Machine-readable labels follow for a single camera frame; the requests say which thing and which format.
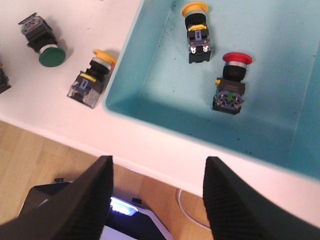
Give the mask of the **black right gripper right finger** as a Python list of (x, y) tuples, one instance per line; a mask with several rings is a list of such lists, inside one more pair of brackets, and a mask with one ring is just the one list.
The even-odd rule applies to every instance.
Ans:
[(203, 202), (215, 240), (318, 240), (320, 229), (262, 196), (220, 158), (205, 162)]

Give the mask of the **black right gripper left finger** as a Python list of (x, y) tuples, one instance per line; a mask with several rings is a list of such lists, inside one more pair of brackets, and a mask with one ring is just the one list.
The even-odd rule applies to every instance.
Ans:
[(113, 158), (100, 156), (38, 207), (1, 225), (2, 240), (98, 240), (113, 193)]

